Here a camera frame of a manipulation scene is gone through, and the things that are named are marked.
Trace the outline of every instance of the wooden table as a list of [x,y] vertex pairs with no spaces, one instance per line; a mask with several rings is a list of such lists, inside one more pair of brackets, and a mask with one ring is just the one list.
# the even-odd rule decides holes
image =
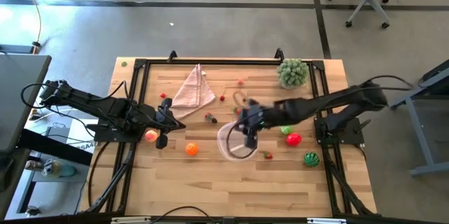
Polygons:
[[[135,58],[117,58],[110,91],[123,80],[131,81]],[[341,60],[324,60],[330,92],[347,87]],[[156,106],[161,103],[161,93],[174,97],[194,65],[152,65],[145,103]],[[285,98],[312,98],[310,80],[295,90],[279,86],[275,66],[204,65],[208,84],[217,97],[225,91],[226,99],[218,98],[203,109],[181,119],[187,128],[168,134],[168,146],[158,150],[154,144],[143,140],[138,144],[130,181],[126,215],[160,216],[178,206],[200,207],[211,216],[253,217],[326,217],[330,210],[326,174],[322,162],[308,168],[303,158],[306,152],[322,152],[316,144],[313,118],[294,126],[302,136],[298,147],[288,147],[286,137],[278,129],[259,134],[259,150],[273,153],[271,161],[257,153],[250,161],[229,162],[217,148],[217,131],[234,120],[232,93],[240,89],[262,104],[271,105],[274,100]],[[139,76],[135,98],[139,95],[142,76]],[[236,80],[244,78],[242,88]],[[121,89],[115,95],[124,97]],[[218,124],[204,119],[211,112]],[[195,157],[185,154],[185,145],[196,143],[199,153]],[[95,200],[111,180],[116,143],[103,152],[95,168],[92,195]],[[100,146],[96,147],[94,158]],[[341,147],[347,182],[371,210],[376,211],[365,160],[360,150],[352,145]],[[342,196],[337,186],[340,209]],[[80,210],[87,209],[87,190],[84,190]],[[201,216],[193,209],[172,213],[176,216]]]

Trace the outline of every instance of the concrete floor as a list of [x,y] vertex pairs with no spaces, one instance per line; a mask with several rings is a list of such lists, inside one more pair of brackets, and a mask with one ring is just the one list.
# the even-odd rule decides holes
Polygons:
[[[313,0],[112,0],[154,2],[246,2],[312,4]],[[355,1],[321,0],[322,4]],[[391,0],[392,5],[449,6],[448,0]],[[323,58],[314,9],[134,8],[41,6],[41,54],[53,56],[49,79],[66,79],[86,91],[106,94],[117,56],[266,57],[277,47],[288,58]],[[324,10],[332,58],[343,59],[350,84],[379,74],[416,82],[448,59],[447,11],[388,11],[383,30],[374,11],[363,11],[351,29],[350,11]],[[26,44],[36,35],[33,6],[0,5],[0,43]],[[379,80],[400,86],[394,80]],[[387,92],[389,100],[402,93]],[[424,164],[408,113],[399,108],[366,113],[363,133],[368,170],[379,213],[448,222],[449,173],[411,178]]]

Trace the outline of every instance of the green plant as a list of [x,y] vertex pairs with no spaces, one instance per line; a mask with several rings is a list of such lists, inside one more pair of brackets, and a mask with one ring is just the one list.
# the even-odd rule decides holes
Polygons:
[[284,88],[293,88],[306,82],[309,68],[301,59],[284,60],[277,68],[279,82]]

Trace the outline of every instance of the white paper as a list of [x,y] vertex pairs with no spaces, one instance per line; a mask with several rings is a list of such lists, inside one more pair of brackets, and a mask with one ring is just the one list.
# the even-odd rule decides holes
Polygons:
[[[88,125],[88,124],[97,124],[98,123],[98,119],[82,119],[82,122],[84,122],[84,124]],[[89,130],[89,132],[94,136],[95,132],[92,130]],[[72,140],[72,139],[67,139],[67,143],[79,148],[80,150],[84,150],[87,151],[89,153],[93,153],[93,150],[95,149],[95,143],[93,141],[89,140],[93,140],[92,136],[90,136],[87,131],[84,128],[84,125],[77,121],[77,120],[72,120],[72,124],[70,125],[70,131],[69,131],[69,137],[76,139],[76,140]],[[87,143],[82,143],[79,142],[78,140],[82,140],[82,141],[86,141]]]

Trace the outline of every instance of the pink cloth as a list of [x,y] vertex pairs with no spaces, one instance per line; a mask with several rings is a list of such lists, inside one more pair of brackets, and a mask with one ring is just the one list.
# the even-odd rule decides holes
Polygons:
[[211,103],[214,99],[215,94],[201,74],[201,66],[197,65],[177,92],[170,110],[176,119],[181,119]]

